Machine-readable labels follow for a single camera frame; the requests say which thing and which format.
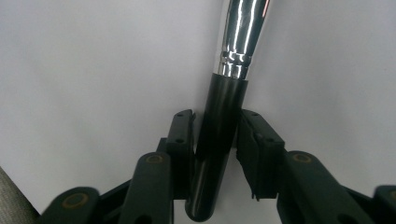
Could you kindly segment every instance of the gray fabric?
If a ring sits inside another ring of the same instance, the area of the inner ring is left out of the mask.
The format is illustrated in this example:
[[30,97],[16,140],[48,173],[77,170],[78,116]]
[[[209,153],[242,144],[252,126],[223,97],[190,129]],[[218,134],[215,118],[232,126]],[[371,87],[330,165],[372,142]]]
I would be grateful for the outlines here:
[[0,167],[0,224],[31,224],[37,211]]

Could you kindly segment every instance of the black cylinder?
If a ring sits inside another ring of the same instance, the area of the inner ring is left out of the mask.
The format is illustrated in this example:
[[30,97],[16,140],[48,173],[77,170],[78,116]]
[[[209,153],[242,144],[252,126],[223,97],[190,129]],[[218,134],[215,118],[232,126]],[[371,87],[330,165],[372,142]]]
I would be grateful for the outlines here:
[[186,212],[194,221],[209,219],[215,209],[247,86],[246,80],[212,76],[186,201]]

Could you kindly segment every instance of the silver ferrule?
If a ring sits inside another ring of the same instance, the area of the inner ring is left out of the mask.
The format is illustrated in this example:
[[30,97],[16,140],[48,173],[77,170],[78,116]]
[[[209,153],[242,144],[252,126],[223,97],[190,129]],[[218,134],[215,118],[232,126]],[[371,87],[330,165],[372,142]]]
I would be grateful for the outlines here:
[[229,1],[227,16],[223,17],[226,20],[220,26],[223,36],[219,36],[222,40],[218,43],[219,58],[215,64],[215,74],[246,79],[269,1]]

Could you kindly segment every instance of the white wall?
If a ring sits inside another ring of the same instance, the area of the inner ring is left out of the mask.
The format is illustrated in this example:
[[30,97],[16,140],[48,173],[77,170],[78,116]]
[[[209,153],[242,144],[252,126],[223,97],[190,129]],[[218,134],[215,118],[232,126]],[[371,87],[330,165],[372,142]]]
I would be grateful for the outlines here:
[[[0,2],[0,165],[43,211],[61,192],[106,192],[154,151],[173,115],[198,120],[222,2]],[[344,185],[396,184],[396,2],[273,0],[244,108]],[[176,202],[176,223],[192,223]],[[207,223],[280,223],[250,200],[234,152]]]

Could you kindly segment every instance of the black brush handle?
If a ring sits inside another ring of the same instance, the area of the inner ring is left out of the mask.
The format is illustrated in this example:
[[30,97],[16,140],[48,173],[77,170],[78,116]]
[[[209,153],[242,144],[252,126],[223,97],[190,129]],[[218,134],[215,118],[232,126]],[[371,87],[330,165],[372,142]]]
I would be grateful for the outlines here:
[[186,212],[194,221],[213,214],[247,86],[246,80],[212,76],[186,202]]

